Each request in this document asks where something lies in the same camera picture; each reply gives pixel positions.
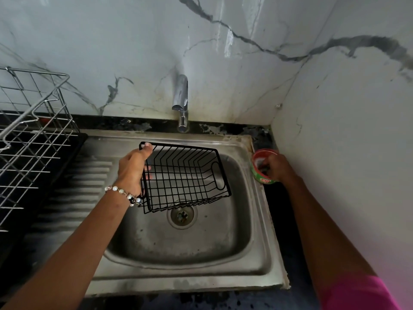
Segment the sink drain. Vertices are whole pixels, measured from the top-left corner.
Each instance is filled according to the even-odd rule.
[[[168,210],[168,222],[176,229],[188,229],[197,220],[198,210],[190,206],[185,207],[185,203],[179,203],[178,205],[182,205],[182,207]]]

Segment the bracelet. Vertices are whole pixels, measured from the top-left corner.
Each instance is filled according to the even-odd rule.
[[[137,204],[138,207],[143,206],[143,202],[142,202],[141,198],[134,197],[133,195],[131,195],[130,193],[127,193],[123,189],[119,189],[118,186],[107,186],[107,187],[105,187],[105,192],[110,191],[110,190],[117,191],[120,194],[126,196],[127,199],[129,200],[129,202],[131,203],[131,205],[130,205],[131,207],[133,207],[135,205],[135,203]]]

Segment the faucet spout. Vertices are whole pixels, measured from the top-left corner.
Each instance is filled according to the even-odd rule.
[[[178,131],[186,132],[188,130],[188,78],[183,74],[179,75],[176,81],[172,109],[180,113]]]

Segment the hand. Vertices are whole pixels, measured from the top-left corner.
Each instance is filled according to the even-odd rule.
[[[282,182],[283,184],[289,183],[298,178],[298,175],[293,170],[287,158],[278,150],[276,150],[276,152],[276,155],[267,157],[262,163],[262,165],[268,165],[270,167],[270,170],[267,173],[268,176],[275,181]]]
[[[142,178],[145,160],[152,154],[152,145],[145,143],[142,150],[135,149],[119,160],[118,179],[115,186],[134,195],[140,195],[142,188],[140,179]]]

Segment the wire rack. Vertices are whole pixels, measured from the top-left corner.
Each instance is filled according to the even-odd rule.
[[[23,228],[84,141],[60,90],[68,79],[0,67],[0,245]]]
[[[218,151],[152,143],[142,176],[144,207],[150,212],[196,206],[231,196]]]

